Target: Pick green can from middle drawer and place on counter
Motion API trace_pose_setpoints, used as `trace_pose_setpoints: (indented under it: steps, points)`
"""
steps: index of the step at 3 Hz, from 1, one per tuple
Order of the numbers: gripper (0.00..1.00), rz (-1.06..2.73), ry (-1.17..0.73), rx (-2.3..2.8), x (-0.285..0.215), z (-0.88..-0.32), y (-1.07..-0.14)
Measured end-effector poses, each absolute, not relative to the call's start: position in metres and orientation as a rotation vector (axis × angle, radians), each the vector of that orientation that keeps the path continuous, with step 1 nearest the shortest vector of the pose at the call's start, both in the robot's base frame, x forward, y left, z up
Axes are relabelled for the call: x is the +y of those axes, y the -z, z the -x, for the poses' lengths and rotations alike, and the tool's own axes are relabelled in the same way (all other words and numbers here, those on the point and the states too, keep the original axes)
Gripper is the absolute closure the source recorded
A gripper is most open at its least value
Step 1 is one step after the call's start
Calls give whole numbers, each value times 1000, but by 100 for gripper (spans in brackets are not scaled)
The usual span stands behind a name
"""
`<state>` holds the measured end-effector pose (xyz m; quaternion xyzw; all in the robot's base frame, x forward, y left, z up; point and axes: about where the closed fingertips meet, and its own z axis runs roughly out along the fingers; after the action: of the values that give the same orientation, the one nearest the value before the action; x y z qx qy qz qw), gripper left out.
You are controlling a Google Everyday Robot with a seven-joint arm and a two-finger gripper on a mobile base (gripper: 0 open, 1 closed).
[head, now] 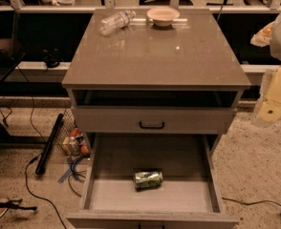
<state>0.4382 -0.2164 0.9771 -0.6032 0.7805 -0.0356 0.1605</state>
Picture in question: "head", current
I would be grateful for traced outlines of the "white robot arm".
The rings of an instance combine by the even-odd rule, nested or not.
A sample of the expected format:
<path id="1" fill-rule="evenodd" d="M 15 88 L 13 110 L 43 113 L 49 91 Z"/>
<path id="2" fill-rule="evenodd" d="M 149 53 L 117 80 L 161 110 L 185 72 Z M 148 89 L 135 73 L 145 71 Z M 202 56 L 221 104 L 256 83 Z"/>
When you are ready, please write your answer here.
<path id="1" fill-rule="evenodd" d="M 254 46 L 270 47 L 270 55 L 281 62 L 281 13 L 250 40 Z M 253 124 L 269 127 L 281 117 L 281 65 L 266 70 L 260 86 L 260 97 L 254 107 Z"/>

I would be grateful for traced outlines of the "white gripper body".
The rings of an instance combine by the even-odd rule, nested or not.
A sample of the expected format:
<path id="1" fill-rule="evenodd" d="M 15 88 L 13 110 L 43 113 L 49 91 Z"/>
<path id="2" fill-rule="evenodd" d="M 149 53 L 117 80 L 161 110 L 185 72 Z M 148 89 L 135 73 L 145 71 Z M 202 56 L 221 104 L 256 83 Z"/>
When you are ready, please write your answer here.
<path id="1" fill-rule="evenodd" d="M 267 70 L 262 79 L 261 93 L 265 102 L 281 107 L 281 66 Z"/>

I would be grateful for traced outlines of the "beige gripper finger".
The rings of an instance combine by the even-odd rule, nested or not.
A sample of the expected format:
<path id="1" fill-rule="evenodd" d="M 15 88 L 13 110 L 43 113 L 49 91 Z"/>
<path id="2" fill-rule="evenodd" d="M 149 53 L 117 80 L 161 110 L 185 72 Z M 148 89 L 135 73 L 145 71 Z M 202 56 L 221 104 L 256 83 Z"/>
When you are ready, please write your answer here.
<path id="1" fill-rule="evenodd" d="M 281 104 L 259 99 L 254 107 L 252 123 L 260 128 L 273 125 L 281 117 Z"/>

